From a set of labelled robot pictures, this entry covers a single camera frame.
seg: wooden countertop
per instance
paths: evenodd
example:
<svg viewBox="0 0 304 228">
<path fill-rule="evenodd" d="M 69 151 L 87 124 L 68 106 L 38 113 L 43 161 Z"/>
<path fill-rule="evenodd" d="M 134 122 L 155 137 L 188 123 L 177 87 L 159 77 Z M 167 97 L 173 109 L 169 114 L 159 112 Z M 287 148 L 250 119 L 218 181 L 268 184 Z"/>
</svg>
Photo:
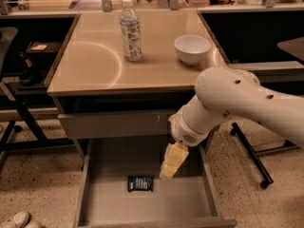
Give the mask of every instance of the wooden countertop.
<svg viewBox="0 0 304 228">
<path fill-rule="evenodd" d="M 86 12 L 73 31 L 50 82 L 50 96 L 100 95 L 130 91 L 192 89 L 202 68 L 226 66 L 194 9 L 138 10 L 142 59 L 124 59 L 119 11 Z M 212 48 L 197 67 L 184 65 L 174 41 L 184 34 L 207 38 Z"/>
</svg>

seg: bowl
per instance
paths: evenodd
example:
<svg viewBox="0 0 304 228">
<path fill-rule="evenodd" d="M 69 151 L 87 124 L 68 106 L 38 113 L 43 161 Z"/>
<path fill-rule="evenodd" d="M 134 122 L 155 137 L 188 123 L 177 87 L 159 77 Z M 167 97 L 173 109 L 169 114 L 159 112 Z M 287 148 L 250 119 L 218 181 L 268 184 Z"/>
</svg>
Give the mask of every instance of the bowl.
<svg viewBox="0 0 304 228">
<path fill-rule="evenodd" d="M 196 65 L 205 58 L 210 42 L 198 35 L 182 35 L 174 41 L 178 57 L 187 65 Z"/>
</svg>

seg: clear bottle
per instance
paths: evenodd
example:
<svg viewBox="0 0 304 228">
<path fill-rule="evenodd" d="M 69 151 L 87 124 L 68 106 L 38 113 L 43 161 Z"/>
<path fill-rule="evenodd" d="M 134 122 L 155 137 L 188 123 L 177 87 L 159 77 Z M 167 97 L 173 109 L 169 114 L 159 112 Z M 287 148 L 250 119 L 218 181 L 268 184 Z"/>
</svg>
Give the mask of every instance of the clear bottle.
<svg viewBox="0 0 304 228">
<path fill-rule="evenodd" d="M 123 0 L 123 11 L 120 15 L 125 60 L 134 62 L 142 58 L 140 18 L 133 10 L 132 0 Z"/>
</svg>

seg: bottle label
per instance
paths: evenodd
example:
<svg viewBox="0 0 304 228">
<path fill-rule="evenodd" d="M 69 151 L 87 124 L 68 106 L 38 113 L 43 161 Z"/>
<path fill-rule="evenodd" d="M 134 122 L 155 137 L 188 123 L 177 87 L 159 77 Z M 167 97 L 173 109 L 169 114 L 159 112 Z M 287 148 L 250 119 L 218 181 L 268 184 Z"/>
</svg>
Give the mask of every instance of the bottle label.
<svg viewBox="0 0 304 228">
<path fill-rule="evenodd" d="M 126 58 L 137 60 L 142 56 L 141 30 L 139 20 L 121 21 L 123 54 Z"/>
</svg>

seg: caster wheel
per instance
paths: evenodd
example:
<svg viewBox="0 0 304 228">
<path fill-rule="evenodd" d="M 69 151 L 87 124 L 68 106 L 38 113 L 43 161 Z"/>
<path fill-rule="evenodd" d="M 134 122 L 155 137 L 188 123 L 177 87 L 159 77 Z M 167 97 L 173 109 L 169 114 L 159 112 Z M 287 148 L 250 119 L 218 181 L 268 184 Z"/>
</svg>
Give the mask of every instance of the caster wheel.
<svg viewBox="0 0 304 228">
<path fill-rule="evenodd" d="M 232 130 L 230 131 L 230 135 L 231 135 L 231 136 L 236 136 L 236 134 L 237 134 L 237 132 L 236 132 L 235 129 L 232 129 Z"/>
<path fill-rule="evenodd" d="M 15 133 L 19 133 L 22 131 L 23 128 L 20 125 L 16 125 L 13 129 L 14 129 Z"/>
<path fill-rule="evenodd" d="M 263 188 L 263 189 L 266 189 L 268 187 L 268 183 L 266 180 L 263 180 L 261 183 L 260 183 L 260 187 Z"/>
</svg>

